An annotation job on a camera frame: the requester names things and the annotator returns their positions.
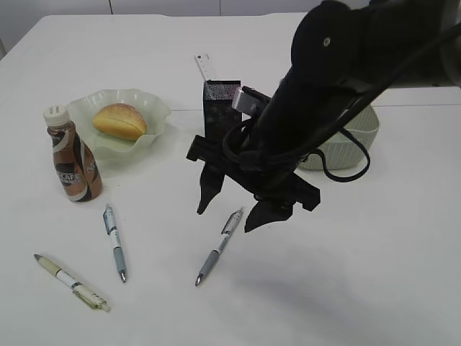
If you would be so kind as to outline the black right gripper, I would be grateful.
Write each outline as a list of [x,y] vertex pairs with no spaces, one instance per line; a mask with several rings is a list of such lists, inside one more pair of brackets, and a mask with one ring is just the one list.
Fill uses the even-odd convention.
[[220,193],[225,176],[254,195],[256,205],[251,209],[244,226],[248,233],[260,226],[288,220],[293,205],[312,211],[321,201],[320,190],[294,173],[294,166],[287,168],[262,166],[249,162],[235,163],[223,150],[223,145],[208,146],[196,135],[187,158],[205,162],[200,175],[200,201],[197,213],[202,215],[212,199]]

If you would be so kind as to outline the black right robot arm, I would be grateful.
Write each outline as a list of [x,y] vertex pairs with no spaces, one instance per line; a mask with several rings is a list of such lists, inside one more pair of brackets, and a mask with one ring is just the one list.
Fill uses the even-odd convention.
[[236,90],[232,106],[246,120],[219,139],[194,138],[187,158],[205,164],[198,213],[226,177],[256,200],[245,231],[286,221],[296,204],[315,209],[320,191],[296,175],[301,161],[387,89],[460,85],[460,3],[371,1],[352,9],[323,1],[298,25],[290,60],[271,97]]

